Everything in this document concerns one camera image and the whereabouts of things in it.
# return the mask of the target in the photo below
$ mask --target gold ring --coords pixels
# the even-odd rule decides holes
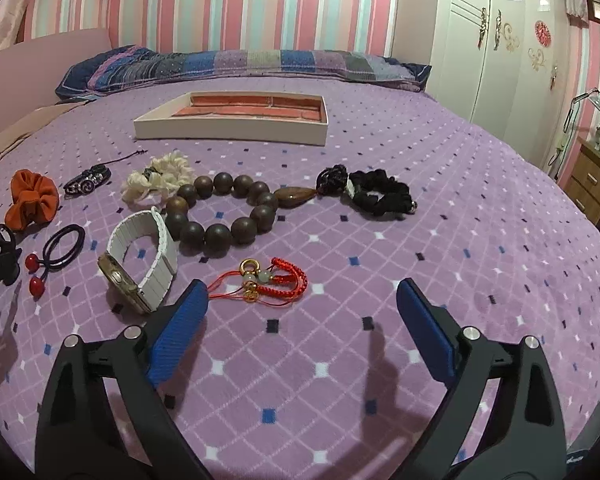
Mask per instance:
[[[246,268],[247,266],[253,267],[253,270],[247,269]],[[243,276],[247,272],[253,272],[253,273],[257,274],[258,272],[260,272],[260,263],[257,260],[254,260],[253,258],[247,258],[246,260],[242,261],[239,269],[240,269],[240,274]]]

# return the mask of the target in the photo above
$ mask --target purple bedspread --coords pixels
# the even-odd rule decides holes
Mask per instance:
[[[305,78],[217,79],[115,94],[61,116],[0,162],[0,221],[16,170],[48,174],[61,187],[99,160],[136,150],[133,118],[186,91],[223,89],[324,95],[326,147],[145,141],[149,153],[111,166],[110,186],[64,200],[49,227],[29,232],[23,259],[40,254],[62,225],[83,225],[87,239],[78,260],[49,277],[37,303],[24,270],[16,285],[0,284],[0,428],[25,462],[33,462],[36,408],[62,339],[71,332],[87,341],[110,338],[137,320],[121,309],[96,258],[129,213],[119,198],[122,181],[150,155],[175,148],[196,174],[247,173],[272,189],[311,186],[336,163],[350,171],[385,168],[419,203],[402,221],[367,221],[337,199],[314,199],[280,210],[270,234],[221,260],[180,256],[172,300],[193,278],[209,283],[245,257],[282,257],[310,280],[304,298],[286,310],[213,300],[173,379],[160,387],[216,478],[390,476],[445,391],[395,308],[395,287],[407,276],[460,325],[509,342],[538,336],[568,441],[576,437],[600,398],[600,234],[547,176],[425,94]],[[190,218],[229,225],[249,211],[244,201],[212,197]],[[136,276],[152,247],[143,239],[129,250]],[[374,330],[363,329],[365,317]],[[277,333],[267,333],[270,319],[279,320]],[[142,458],[120,394],[107,387],[130,452]],[[491,390],[460,458],[475,448],[492,399]]]

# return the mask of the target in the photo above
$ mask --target wooden desk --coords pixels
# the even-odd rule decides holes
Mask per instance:
[[[600,152],[595,143],[583,142],[580,154],[564,192],[600,229]]]

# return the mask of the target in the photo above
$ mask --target white watch strap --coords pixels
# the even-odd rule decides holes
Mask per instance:
[[[167,294],[171,280],[178,270],[175,243],[158,210],[152,207],[151,211],[139,211],[126,217],[113,229],[107,243],[107,252],[122,264],[131,243],[142,236],[152,234],[158,235],[157,254],[138,284],[138,289],[149,310],[154,311]]]

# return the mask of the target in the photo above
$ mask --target orange scrunchie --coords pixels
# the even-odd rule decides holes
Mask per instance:
[[[12,231],[23,231],[31,222],[51,222],[58,211],[58,189],[53,181],[29,170],[16,171],[11,179],[13,205],[4,216]]]

